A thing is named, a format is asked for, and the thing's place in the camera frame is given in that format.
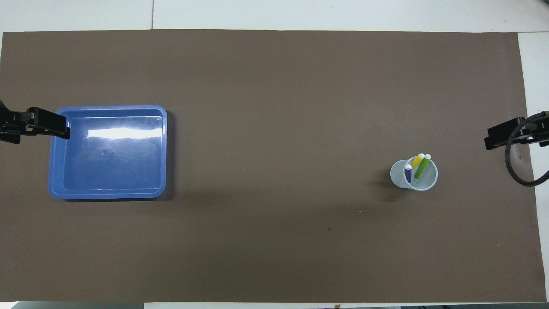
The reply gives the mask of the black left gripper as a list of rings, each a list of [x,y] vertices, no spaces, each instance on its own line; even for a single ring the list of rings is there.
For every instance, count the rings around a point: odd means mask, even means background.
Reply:
[[[71,129],[67,118],[43,108],[31,107],[26,113],[11,111],[0,101],[0,140],[8,143],[21,143],[19,133],[30,136],[47,135],[70,139]]]

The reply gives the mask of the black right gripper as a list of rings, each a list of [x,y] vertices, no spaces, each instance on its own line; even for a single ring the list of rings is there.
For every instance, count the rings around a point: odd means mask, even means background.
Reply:
[[[484,139],[486,150],[506,146],[512,131],[524,120],[527,122],[525,127],[528,130],[526,144],[538,143],[540,147],[549,146],[549,112],[542,111],[528,118],[512,118],[487,129],[488,136]]]

